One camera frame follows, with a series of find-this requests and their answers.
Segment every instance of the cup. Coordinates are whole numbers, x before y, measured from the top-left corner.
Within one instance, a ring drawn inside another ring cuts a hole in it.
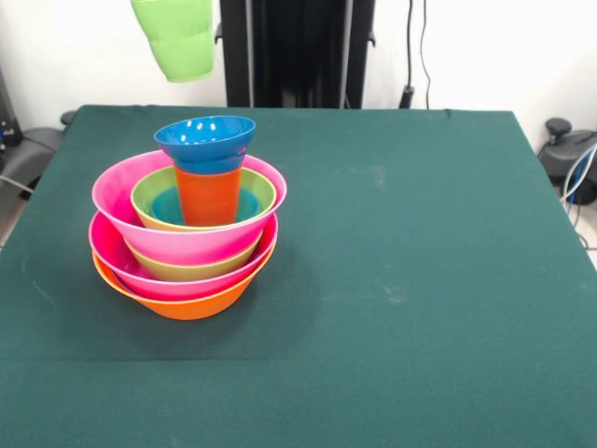
[[[232,224],[241,187],[241,168],[221,175],[195,175],[174,167],[185,225]]]
[[[185,225],[231,224],[241,185],[241,165],[255,133],[244,117],[185,119],[158,130],[160,149],[174,162]]]
[[[192,81],[212,72],[212,0],[132,0],[132,9],[169,81]]]

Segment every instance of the bowl rim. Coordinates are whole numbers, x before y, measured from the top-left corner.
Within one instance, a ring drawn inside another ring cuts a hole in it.
[[[254,217],[249,217],[248,219],[245,219],[245,220],[239,221],[239,222],[233,222],[232,224],[222,224],[222,225],[219,225],[219,226],[204,226],[204,227],[202,227],[202,226],[179,226],[178,224],[172,224],[171,222],[162,221],[161,219],[157,219],[155,217],[152,217],[151,215],[148,215],[147,213],[145,213],[143,210],[141,210],[137,206],[136,201],[133,199],[135,191],[137,190],[137,188],[141,185],[141,183],[144,180],[146,180],[151,175],[156,175],[157,173],[160,173],[162,171],[173,170],[173,169],[174,169],[174,165],[168,165],[168,166],[164,166],[163,168],[159,168],[159,170],[152,171],[151,173],[149,173],[147,175],[144,175],[132,187],[131,195],[130,195],[129,199],[131,201],[132,208],[134,208],[134,211],[137,212],[137,214],[143,215],[144,218],[146,218],[146,219],[148,219],[148,220],[150,220],[150,221],[152,221],[152,222],[154,222],[156,224],[160,224],[161,226],[164,226],[164,225],[170,226],[170,227],[173,228],[174,231],[189,232],[190,231],[189,229],[192,229],[193,231],[201,231],[201,232],[204,232],[204,231],[214,231],[214,230],[218,230],[218,229],[225,229],[225,228],[228,228],[230,226],[235,226],[237,224],[250,223],[250,222],[253,222],[256,219],[259,219],[259,218],[263,217],[266,213],[268,213],[273,208],[273,206],[276,204],[276,200],[278,199],[278,191],[276,190],[276,186],[273,185],[273,182],[271,182],[265,175],[263,175],[259,171],[252,170],[251,168],[247,168],[245,166],[241,166],[241,170],[242,171],[247,171],[247,172],[253,173],[257,177],[261,178],[262,180],[265,180],[265,182],[267,183],[268,187],[273,191],[273,199],[268,204],[268,207],[264,208],[261,212],[259,212]]]
[[[199,297],[197,299],[187,299],[187,300],[183,300],[183,301],[157,301],[155,299],[147,299],[135,292],[130,291],[129,289],[127,289],[124,285],[121,285],[120,282],[118,282],[117,284],[113,283],[112,281],[110,281],[109,279],[106,278],[104,272],[102,271],[101,266],[99,266],[99,263],[102,263],[106,269],[109,269],[110,271],[112,271],[112,273],[114,273],[116,275],[116,273],[114,272],[114,270],[112,270],[110,268],[110,266],[108,264],[106,264],[95,252],[91,251],[91,257],[93,258],[93,264],[95,265],[95,269],[97,271],[97,273],[102,277],[102,279],[111,287],[113,288],[115,291],[119,292],[120,294],[124,294],[125,296],[130,297],[131,299],[135,300],[135,301],[140,301],[140,302],[144,302],[144,303],[155,303],[155,304],[159,304],[159,305],[166,305],[166,306],[176,306],[176,305],[183,305],[183,304],[191,304],[191,303],[197,303],[197,302],[201,302],[201,301],[209,301],[212,299],[215,299],[216,297],[219,297],[221,295],[224,294],[228,294],[229,292],[231,292],[233,289],[237,288],[237,287],[241,287],[244,282],[252,282],[253,279],[256,277],[256,275],[263,269],[263,267],[268,263],[268,261],[270,260],[271,256],[273,255],[273,251],[276,247],[277,244],[277,238],[274,238],[273,240],[273,246],[271,247],[271,249],[266,253],[266,257],[259,263],[259,265],[255,268],[254,271],[252,271],[249,275],[247,275],[243,280],[241,280],[238,283],[235,283],[234,285],[232,285],[231,287],[227,287],[226,289],[216,292],[214,294],[210,294],[209,296],[205,296],[205,297]]]
[[[126,271],[122,271],[120,268],[113,266],[112,263],[109,263],[104,257],[102,257],[102,255],[97,251],[97,248],[95,247],[95,244],[93,242],[93,237],[92,237],[92,228],[93,228],[93,223],[95,222],[95,220],[98,218],[99,215],[102,215],[101,212],[96,212],[95,215],[93,215],[93,218],[90,221],[90,226],[89,226],[89,230],[88,230],[88,236],[89,236],[89,241],[90,241],[90,246],[91,246],[91,251],[96,254],[99,259],[106,265],[108,266],[113,272],[115,273],[120,273],[125,277],[133,277],[135,279],[140,279],[145,283],[148,283],[150,285],[160,285],[160,286],[177,286],[177,287],[182,287],[182,286],[186,286],[186,285],[199,285],[199,284],[206,284],[206,283],[210,283],[210,282],[214,282],[216,280],[222,280],[225,279],[227,277],[232,277],[234,274],[236,274],[239,270],[241,269],[245,269],[247,266],[250,265],[254,265],[254,266],[258,266],[258,264],[263,260],[264,257],[267,256],[268,251],[275,246],[276,244],[276,240],[278,238],[278,231],[280,230],[280,226],[278,224],[278,217],[274,214],[271,216],[270,219],[273,220],[273,236],[271,238],[270,243],[268,244],[268,246],[266,247],[266,249],[263,251],[262,254],[258,255],[257,257],[255,257],[255,259],[253,259],[252,261],[249,261],[248,263],[244,264],[243,266],[241,266],[238,269],[235,269],[234,271],[230,272],[230,273],[223,273],[222,275],[219,275],[217,277],[210,277],[210,278],[205,278],[203,280],[193,280],[193,281],[186,281],[186,282],[167,282],[164,280],[158,280],[158,279],[153,279],[153,278],[144,278],[144,277],[140,277],[138,275],[135,275],[133,273],[127,273]],[[124,236],[118,231],[118,234],[120,235],[120,237],[124,240]]]
[[[147,261],[149,261],[149,262],[151,262],[153,264],[158,264],[159,266],[162,266],[162,267],[165,267],[165,268],[169,268],[169,269],[195,270],[195,269],[214,268],[216,266],[220,266],[222,264],[229,263],[233,259],[239,259],[243,255],[245,255],[247,252],[253,252],[253,251],[255,251],[255,249],[257,248],[257,245],[259,244],[259,240],[261,239],[262,235],[263,235],[263,231],[261,231],[259,233],[259,235],[257,236],[257,238],[255,239],[255,241],[253,243],[251,243],[246,249],[242,250],[238,254],[233,255],[232,257],[228,257],[227,259],[222,259],[221,261],[217,261],[215,263],[205,263],[205,264],[172,264],[172,263],[163,263],[161,261],[157,261],[156,259],[152,259],[151,257],[148,257],[145,254],[142,254],[141,251],[139,251],[139,249],[137,249],[134,245],[132,245],[131,243],[129,243],[129,241],[124,236],[122,236],[122,239],[124,240],[124,244],[127,245],[127,247],[129,248],[129,250],[132,252],[132,254],[135,257],[140,257],[140,258],[145,259],[145,260],[147,260]]]
[[[222,138],[220,140],[215,140],[213,142],[204,142],[204,143],[190,143],[188,145],[184,145],[181,143],[169,143],[169,142],[165,142],[161,139],[158,138],[158,134],[161,133],[162,131],[164,131],[167,128],[170,128],[171,126],[175,126],[177,124],[180,123],[185,123],[187,121],[192,121],[194,119],[241,119],[241,120],[246,120],[249,121],[251,123],[251,128],[247,131],[243,131],[242,133],[239,133],[237,135],[233,135],[232,137],[227,137],[227,138]],[[232,140],[234,138],[240,138],[240,137],[244,137],[245,135],[249,134],[249,133],[254,133],[255,132],[255,128],[256,128],[256,123],[253,119],[249,119],[248,117],[242,117],[240,115],[210,115],[207,117],[193,117],[192,119],[181,119],[179,121],[175,121],[174,123],[170,123],[167,124],[166,126],[162,126],[161,128],[159,128],[154,134],[153,134],[153,139],[159,144],[159,145],[167,145],[167,146],[171,146],[171,147],[195,147],[195,146],[202,146],[202,147],[208,147],[208,146],[213,146],[213,145],[218,145],[222,142],[228,142],[229,140]]]
[[[98,176],[97,179],[95,179],[95,182],[93,183],[93,187],[91,188],[91,199],[93,200],[93,203],[97,207],[97,209],[100,212],[102,212],[102,214],[105,217],[107,217],[110,221],[113,221],[113,222],[116,221],[119,225],[121,225],[123,227],[129,228],[133,231],[148,231],[150,233],[163,234],[163,235],[180,235],[180,233],[181,233],[180,231],[159,231],[157,229],[148,229],[147,227],[136,226],[134,224],[131,224],[130,222],[126,222],[126,221],[123,221],[122,219],[118,219],[117,217],[114,217],[112,214],[107,213],[104,210],[104,208],[100,206],[99,201],[97,199],[97,195],[98,195],[97,189],[99,188],[98,184],[99,184],[101,178],[104,177],[105,175],[107,175],[108,172],[110,172],[113,169],[116,169],[121,164],[132,161],[133,159],[141,159],[143,157],[148,157],[149,155],[159,155],[159,154],[164,154],[164,157],[167,157],[166,154],[161,149],[157,149],[155,151],[149,151],[149,152],[143,152],[141,154],[136,154],[134,156],[129,157],[128,159],[119,161],[118,163],[115,163],[114,165],[108,167]],[[275,173],[277,173],[280,176],[282,194],[278,195],[278,198],[276,199],[275,204],[273,205],[273,207],[270,209],[270,211],[266,215],[275,214],[275,211],[280,207],[280,205],[282,205],[282,203],[284,202],[284,200],[286,198],[286,194],[288,193],[288,186],[286,184],[286,179],[284,178],[282,173],[280,173],[276,168],[274,168],[272,165],[270,165],[266,161],[260,159],[259,157],[255,157],[255,156],[251,156],[251,155],[247,154],[246,156],[244,156],[244,159],[245,160],[247,160],[247,159],[255,160],[255,161],[261,162],[261,163],[267,165],[268,167],[270,167]],[[221,231],[231,231],[231,230],[235,230],[235,229],[246,226],[248,221],[249,220],[247,219],[246,221],[241,221],[239,223],[229,224],[229,227],[226,227],[225,229],[215,229],[215,230],[210,229],[209,231],[186,231],[185,235],[198,236],[198,235],[209,235],[210,233],[218,233]]]

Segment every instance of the plastic bowl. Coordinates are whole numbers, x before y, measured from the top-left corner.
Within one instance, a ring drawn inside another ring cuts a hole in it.
[[[176,178],[172,166],[146,175],[134,186],[131,203],[147,228],[164,231],[209,231],[227,227],[182,225],[182,211],[175,186]],[[267,177],[257,171],[243,167],[241,187],[237,222],[262,216],[275,204],[276,188]]]
[[[95,269],[97,269],[99,275],[109,286],[119,293],[138,301],[154,313],[163,315],[164,317],[169,317],[171,319],[194,320],[203,319],[205,317],[221,313],[229,308],[234,302],[236,302],[244,293],[246,288],[251,284],[257,273],[266,265],[271,257],[271,254],[273,253],[274,246],[258,264],[255,270],[236,285],[233,285],[232,287],[229,287],[228,289],[216,294],[198,299],[192,299],[189,301],[153,301],[146,297],[140,296],[123,286],[119,282],[114,272],[105,263],[103,263],[96,254],[93,254],[93,264],[95,265]]]
[[[144,175],[172,164],[162,151],[131,157],[103,172],[93,184],[95,206],[139,252],[170,264],[208,264],[229,259],[252,244],[268,219],[284,202],[284,177],[268,163],[246,156],[243,166],[266,176],[276,187],[276,202],[269,212],[210,231],[156,231],[146,229],[131,204],[132,187]]]
[[[278,219],[268,220],[263,235],[249,261],[231,273],[192,282],[164,282],[156,280],[132,255],[116,227],[110,220],[96,213],[90,223],[90,245],[93,252],[133,292],[158,301],[182,301],[215,294],[242,281],[265,258],[275,244]]]
[[[259,235],[255,242],[247,247],[243,252],[229,259],[224,259],[219,263],[200,264],[197,266],[181,266],[177,264],[166,264],[150,259],[137,251],[126,240],[124,243],[131,250],[132,255],[141,263],[141,266],[151,273],[158,280],[164,282],[192,282],[194,280],[204,280],[206,278],[218,277],[225,273],[231,273],[241,268],[251,257],[259,242]]]
[[[241,166],[255,128],[245,117],[198,117],[164,126],[154,139],[181,170],[217,175]]]

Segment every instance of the floor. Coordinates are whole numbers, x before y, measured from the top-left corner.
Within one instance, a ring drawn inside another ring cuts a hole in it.
[[[21,217],[21,213],[26,205],[26,201],[18,201],[13,210],[11,210],[11,213],[8,214],[9,218],[5,222],[0,222],[0,250],[4,247],[4,244],[19,221],[19,217]],[[574,206],[570,213],[571,224],[574,225],[576,217],[578,219],[576,231],[585,238],[589,247],[595,247],[597,249],[597,202],[590,205],[583,205],[580,209],[578,209],[577,206]],[[590,260],[593,262],[595,269],[597,269],[597,250],[591,250],[587,253]]]

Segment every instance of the pink bowl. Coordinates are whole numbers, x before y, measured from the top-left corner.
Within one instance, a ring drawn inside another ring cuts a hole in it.
[[[172,160],[163,151],[139,154],[104,171],[91,192],[95,206],[134,248],[163,263],[195,265],[229,259],[256,240],[286,196],[286,182],[278,170],[257,157],[245,156],[243,166],[263,174],[276,187],[276,202],[268,213],[212,231],[146,229],[131,205],[131,190],[145,175],[170,165]]]
[[[242,268],[219,277],[195,282],[162,282],[148,273],[126,246],[122,235],[110,220],[98,212],[90,223],[93,253],[133,292],[158,301],[198,299],[232,287],[250,275],[274,247],[278,236],[278,218],[273,215],[263,229],[255,252]]]

